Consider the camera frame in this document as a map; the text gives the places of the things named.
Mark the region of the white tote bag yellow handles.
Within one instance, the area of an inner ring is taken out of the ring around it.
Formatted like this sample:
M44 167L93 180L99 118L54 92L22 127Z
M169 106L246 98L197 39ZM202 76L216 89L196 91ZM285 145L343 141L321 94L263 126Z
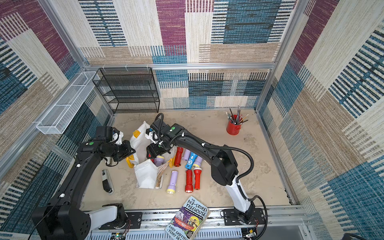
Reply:
M142 189L160 189L163 186L164 172L167 167L172 167L177 152L177 148L173 147L169 152L160 154L161 162L155 164L156 157L147 157L147 147L152 143L150 137L146 134L146 130L150 125L146 122L133 132L130 139L131 148L136 152L126 158L130 168L135 171L137 179L137 188Z

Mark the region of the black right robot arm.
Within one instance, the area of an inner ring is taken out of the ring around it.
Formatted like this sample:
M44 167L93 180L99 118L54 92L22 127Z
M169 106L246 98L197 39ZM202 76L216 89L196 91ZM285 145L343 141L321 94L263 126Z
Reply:
M241 178L249 175L255 166L254 159L248 152L227 145L210 144L196 137L179 124L167 125L164 123L164 114L162 113L158 114L154 122L146 128L146 134L153 141L147 146L148 157L162 155L169 152L174 146L197 154L211 166L213 180L227 189L234 203L234 209L237 210L236 218L238 221L247 225L255 220L256 206L254 200L262 199L257 195L252 198L248 197L241 183ZM250 167L242 174L238 171L238 163L233 152L245 155L250 161Z

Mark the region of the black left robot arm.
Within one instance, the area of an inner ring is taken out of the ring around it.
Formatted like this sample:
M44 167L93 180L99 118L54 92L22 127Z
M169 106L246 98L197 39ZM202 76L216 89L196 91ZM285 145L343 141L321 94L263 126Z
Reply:
M114 127L97 127L96 136L81 143L75 162L62 185L45 207L32 213L35 230L42 240L84 240L91 231L105 224L121 229L128 217L122 204L109 204L85 213L80 209L88 183L102 160L115 163L136 151L124 134Z

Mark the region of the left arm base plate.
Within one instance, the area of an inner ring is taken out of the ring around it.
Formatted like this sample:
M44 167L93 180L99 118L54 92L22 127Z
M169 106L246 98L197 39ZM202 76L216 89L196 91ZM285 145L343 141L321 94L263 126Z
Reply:
M116 220L102 225L98 230L139 229L141 227L142 216L142 212L128 212L122 217L118 216Z

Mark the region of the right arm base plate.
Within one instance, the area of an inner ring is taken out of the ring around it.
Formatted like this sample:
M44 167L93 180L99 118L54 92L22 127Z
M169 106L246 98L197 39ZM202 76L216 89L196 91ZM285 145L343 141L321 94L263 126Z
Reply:
M266 223L265 213L261 208L253 209L252 213L242 213L236 209L224 209L221 211L226 226L235 225L264 225Z

